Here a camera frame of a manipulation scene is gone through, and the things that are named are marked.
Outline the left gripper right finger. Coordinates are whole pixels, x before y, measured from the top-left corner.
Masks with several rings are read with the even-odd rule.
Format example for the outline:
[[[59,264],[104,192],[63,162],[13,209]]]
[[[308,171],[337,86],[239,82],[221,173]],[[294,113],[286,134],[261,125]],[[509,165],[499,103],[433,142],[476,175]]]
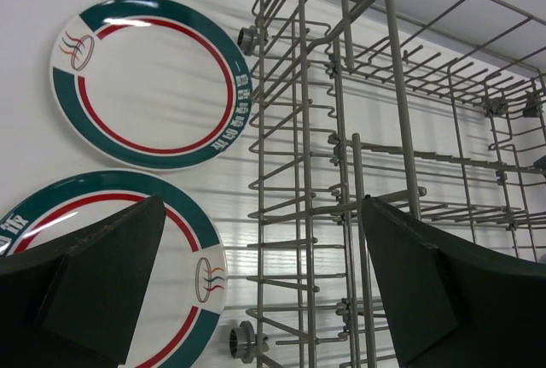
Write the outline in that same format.
[[[379,199],[360,210],[401,367],[543,367],[545,266]]]

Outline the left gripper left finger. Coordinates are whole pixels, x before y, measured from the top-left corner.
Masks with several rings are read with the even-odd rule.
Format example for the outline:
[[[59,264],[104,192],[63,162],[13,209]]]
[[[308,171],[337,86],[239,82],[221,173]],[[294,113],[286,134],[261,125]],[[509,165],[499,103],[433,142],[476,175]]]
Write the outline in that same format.
[[[166,220],[152,196],[1,259],[3,367],[126,362]]]

